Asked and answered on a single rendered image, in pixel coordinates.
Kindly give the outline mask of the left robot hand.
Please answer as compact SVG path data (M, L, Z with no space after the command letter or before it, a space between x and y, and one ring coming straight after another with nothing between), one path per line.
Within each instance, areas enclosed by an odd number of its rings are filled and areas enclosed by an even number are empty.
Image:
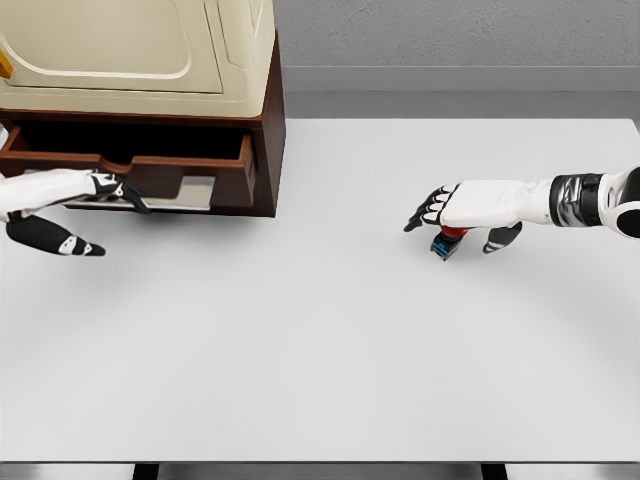
M97 170L52 169L5 177L0 174L0 223L8 237L24 246L61 256L106 254L64 227L41 218L42 208L90 197L123 199L140 213L148 214L145 193L126 179Z

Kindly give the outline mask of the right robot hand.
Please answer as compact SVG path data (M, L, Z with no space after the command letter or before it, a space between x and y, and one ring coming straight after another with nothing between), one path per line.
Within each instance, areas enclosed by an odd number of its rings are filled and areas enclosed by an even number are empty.
M444 185L432 191L403 228L405 232L424 225L467 229L487 228L483 252L491 254L509 246L522 231L515 209L515 194L521 184L504 180L470 180Z

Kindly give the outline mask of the brown wooden drawer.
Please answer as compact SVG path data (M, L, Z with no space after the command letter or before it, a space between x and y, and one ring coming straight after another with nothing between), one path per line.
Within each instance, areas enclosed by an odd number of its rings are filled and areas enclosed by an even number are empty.
M148 196L177 196L186 177L215 179L211 208L250 208L256 167L249 134L235 129L143 124L24 121L0 147L0 173L99 169Z

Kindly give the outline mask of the brown wooden cabinet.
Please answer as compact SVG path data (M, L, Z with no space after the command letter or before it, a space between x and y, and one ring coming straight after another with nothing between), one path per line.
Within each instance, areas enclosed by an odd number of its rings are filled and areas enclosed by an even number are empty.
M0 108L0 125L10 131L24 121L80 122L195 126L241 130L251 137L256 167L254 203L250 208L211 208L215 179L186 177L176 197L160 199L157 209L169 213L272 217L276 212L286 138L280 50L272 49L262 111L255 117L208 117L143 115L131 113L88 113L64 111L28 111Z

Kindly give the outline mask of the cream appliance housing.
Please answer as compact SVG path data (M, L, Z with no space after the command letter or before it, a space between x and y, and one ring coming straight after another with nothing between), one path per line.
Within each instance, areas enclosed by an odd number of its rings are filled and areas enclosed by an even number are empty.
M272 0L0 0L0 108L249 118Z

